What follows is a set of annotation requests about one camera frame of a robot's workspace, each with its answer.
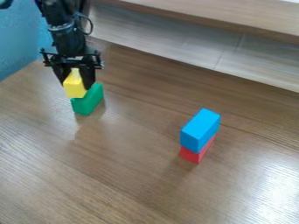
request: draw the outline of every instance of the blue wall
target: blue wall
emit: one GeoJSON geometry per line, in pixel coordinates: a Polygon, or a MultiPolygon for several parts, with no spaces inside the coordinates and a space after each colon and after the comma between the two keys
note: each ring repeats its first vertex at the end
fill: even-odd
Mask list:
{"type": "Polygon", "coordinates": [[[38,57],[51,42],[34,0],[15,0],[0,10],[0,81],[38,57]]]}

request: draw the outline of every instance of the toy block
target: toy block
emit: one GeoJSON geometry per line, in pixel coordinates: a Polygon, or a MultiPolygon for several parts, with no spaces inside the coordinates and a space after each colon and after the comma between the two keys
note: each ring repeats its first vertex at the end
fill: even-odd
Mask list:
{"type": "Polygon", "coordinates": [[[180,144],[193,153],[199,153],[207,141],[218,131],[219,124],[220,115],[202,108],[181,129],[180,144]]]}
{"type": "Polygon", "coordinates": [[[179,156],[189,162],[198,164],[203,159],[205,153],[210,149],[214,139],[215,136],[212,136],[199,153],[193,153],[192,151],[181,146],[181,151],[179,152],[179,156]]]}
{"type": "Polygon", "coordinates": [[[63,82],[63,88],[68,98],[83,98],[87,93],[78,68],[73,68],[72,72],[63,82]]]}
{"type": "Polygon", "coordinates": [[[103,86],[95,82],[87,91],[84,98],[71,99],[73,112],[82,116],[89,116],[104,97],[103,86]]]}

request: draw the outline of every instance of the yellow block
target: yellow block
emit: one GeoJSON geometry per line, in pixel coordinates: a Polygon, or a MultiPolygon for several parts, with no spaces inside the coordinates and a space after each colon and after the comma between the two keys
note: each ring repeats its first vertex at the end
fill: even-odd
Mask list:
{"type": "Polygon", "coordinates": [[[83,98],[85,96],[87,91],[84,88],[83,80],[78,68],[72,69],[72,72],[63,82],[63,88],[65,89],[68,98],[83,98]]]}

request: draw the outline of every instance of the green block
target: green block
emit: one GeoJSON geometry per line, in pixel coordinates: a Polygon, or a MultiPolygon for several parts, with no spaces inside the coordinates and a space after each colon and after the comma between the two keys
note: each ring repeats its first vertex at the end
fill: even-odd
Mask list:
{"type": "Polygon", "coordinates": [[[71,99],[73,112],[82,116],[89,116],[104,97],[103,85],[95,82],[87,91],[84,98],[71,99]]]}

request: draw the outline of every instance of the red block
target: red block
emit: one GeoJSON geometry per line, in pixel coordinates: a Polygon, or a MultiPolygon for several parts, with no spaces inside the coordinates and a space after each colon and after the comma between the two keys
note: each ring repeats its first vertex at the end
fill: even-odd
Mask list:
{"type": "Polygon", "coordinates": [[[181,158],[188,160],[189,162],[198,164],[201,161],[201,159],[204,157],[205,153],[208,151],[210,146],[212,145],[214,139],[215,139],[215,135],[213,135],[210,138],[210,140],[205,144],[205,146],[202,148],[202,150],[199,153],[191,152],[190,150],[181,146],[181,151],[179,152],[179,156],[181,158]]]}

